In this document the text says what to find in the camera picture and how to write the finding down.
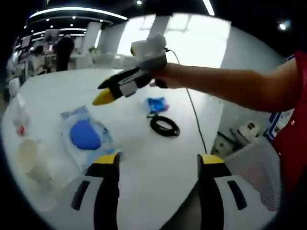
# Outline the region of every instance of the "white cup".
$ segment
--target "white cup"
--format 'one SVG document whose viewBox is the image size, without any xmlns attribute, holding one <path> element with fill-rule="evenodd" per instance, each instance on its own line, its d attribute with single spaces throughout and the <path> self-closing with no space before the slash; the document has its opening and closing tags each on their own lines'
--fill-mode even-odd
<svg viewBox="0 0 307 230">
<path fill-rule="evenodd" d="M 18 163 L 21 171 L 43 188 L 50 189 L 51 174 L 40 147 L 33 140 L 25 139 L 18 149 Z"/>
</svg>

